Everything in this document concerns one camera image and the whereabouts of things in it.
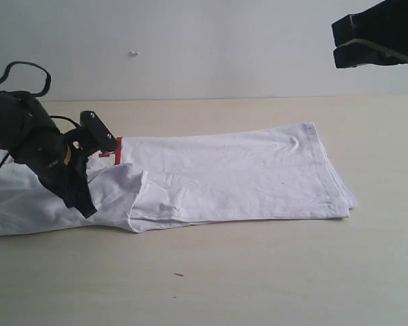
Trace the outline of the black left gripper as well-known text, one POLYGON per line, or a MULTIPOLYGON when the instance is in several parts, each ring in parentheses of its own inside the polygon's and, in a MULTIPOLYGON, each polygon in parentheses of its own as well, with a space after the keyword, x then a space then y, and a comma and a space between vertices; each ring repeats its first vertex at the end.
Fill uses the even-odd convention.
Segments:
POLYGON ((67 208, 77 209, 84 218, 97 212, 81 157, 70 148, 58 129, 38 127, 30 130, 12 148, 12 157, 15 162, 27 165, 45 188, 60 194, 67 208))

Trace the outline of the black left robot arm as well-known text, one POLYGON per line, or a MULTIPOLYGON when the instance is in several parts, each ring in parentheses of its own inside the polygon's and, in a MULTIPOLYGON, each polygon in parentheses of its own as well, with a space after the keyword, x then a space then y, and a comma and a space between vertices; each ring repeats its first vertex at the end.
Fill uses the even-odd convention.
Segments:
POLYGON ((26 92, 0 91, 0 149, 15 163, 28 166, 66 207, 85 218, 97 212, 88 188, 87 159, 26 92))

